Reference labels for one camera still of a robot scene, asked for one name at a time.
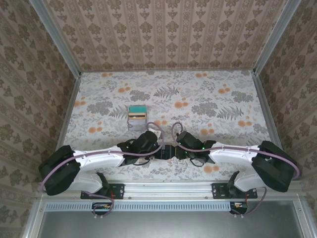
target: vent grille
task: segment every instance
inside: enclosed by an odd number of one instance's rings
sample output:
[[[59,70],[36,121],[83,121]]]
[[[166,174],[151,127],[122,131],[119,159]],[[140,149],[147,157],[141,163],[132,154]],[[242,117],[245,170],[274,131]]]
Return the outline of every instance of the vent grille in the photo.
[[[48,202],[46,212],[92,211],[92,202]],[[113,211],[179,212],[179,211],[230,211],[230,202],[126,202],[117,201]]]

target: patterned wallpaper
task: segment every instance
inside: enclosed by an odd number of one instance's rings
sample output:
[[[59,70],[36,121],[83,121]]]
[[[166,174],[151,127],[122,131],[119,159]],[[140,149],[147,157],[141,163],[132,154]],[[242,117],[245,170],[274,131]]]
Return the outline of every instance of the patterned wallpaper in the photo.
[[[261,72],[284,149],[317,216],[317,1],[303,0]]]
[[[81,70],[253,68],[287,0],[45,0]]]
[[[74,78],[27,0],[0,0],[0,237],[23,232]]]

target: green sponge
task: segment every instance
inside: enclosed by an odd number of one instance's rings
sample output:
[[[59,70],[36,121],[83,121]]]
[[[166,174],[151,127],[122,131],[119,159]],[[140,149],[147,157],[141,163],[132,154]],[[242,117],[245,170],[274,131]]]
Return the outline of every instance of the green sponge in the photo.
[[[130,106],[129,107],[130,113],[147,113],[146,106]]]

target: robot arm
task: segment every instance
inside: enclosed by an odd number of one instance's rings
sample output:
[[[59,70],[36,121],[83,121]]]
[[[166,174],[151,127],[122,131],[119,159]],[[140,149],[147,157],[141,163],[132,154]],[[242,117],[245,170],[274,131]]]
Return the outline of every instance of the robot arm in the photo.
[[[53,153],[39,166],[39,171],[44,179],[58,164],[68,158],[76,156],[60,167],[45,183],[48,195],[60,194],[64,191],[88,191],[90,193],[105,194],[109,188],[102,173],[92,173],[100,167],[118,167],[135,163],[142,154],[149,153],[158,148],[158,137],[152,131],[146,131],[138,139],[128,140],[103,150],[73,151],[70,146],[63,146]],[[179,146],[165,145],[164,148],[153,154],[156,159],[167,160],[174,156],[178,159],[197,160],[201,163],[234,163],[247,167],[244,172],[235,172],[229,183],[230,193],[245,192],[256,187],[268,186],[274,190],[286,192],[294,168],[288,163],[274,158],[263,156],[256,152],[224,149],[226,145],[216,141],[205,141],[193,137],[184,131],[177,136],[177,142],[189,149],[213,149],[206,152],[188,152]],[[230,146],[230,148],[246,148],[243,146]],[[292,163],[296,162],[285,152],[269,141],[264,141],[260,146],[249,147],[253,150],[270,152],[282,156]],[[127,155],[126,153],[139,154],[140,156]]]

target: patterned table surface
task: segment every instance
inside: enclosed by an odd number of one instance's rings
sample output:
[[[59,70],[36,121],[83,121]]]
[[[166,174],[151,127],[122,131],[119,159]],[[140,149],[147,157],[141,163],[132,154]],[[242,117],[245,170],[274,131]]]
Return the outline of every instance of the patterned table surface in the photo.
[[[269,140],[250,71],[149,71],[83,73],[64,144],[74,150],[108,148],[137,138],[127,128],[127,108],[146,105],[165,141],[180,121],[201,141],[255,145]],[[223,180],[244,167],[188,160],[152,160],[143,166],[99,168],[109,180]]]

